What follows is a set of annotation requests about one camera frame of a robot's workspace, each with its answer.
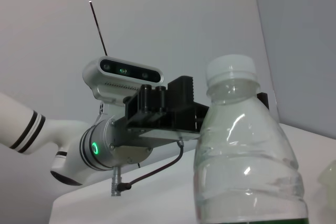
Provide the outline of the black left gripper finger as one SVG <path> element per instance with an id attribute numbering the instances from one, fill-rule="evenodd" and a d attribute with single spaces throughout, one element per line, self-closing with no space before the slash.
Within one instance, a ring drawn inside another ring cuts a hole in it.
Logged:
<path id="1" fill-rule="evenodd" d="M 269 101 L 268 101 L 267 93 L 264 93 L 264 92 L 258 93 L 258 99 L 267 109 L 269 109 Z"/>

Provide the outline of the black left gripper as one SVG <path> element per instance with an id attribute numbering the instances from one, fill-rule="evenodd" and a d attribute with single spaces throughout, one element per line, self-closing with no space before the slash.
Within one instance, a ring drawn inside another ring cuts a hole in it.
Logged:
<path id="1" fill-rule="evenodd" d="M 116 141 L 189 141 L 199 138 L 208 106 L 194 101 L 193 78 L 167 87 L 144 84 L 123 99 L 125 116 L 115 122 Z"/>

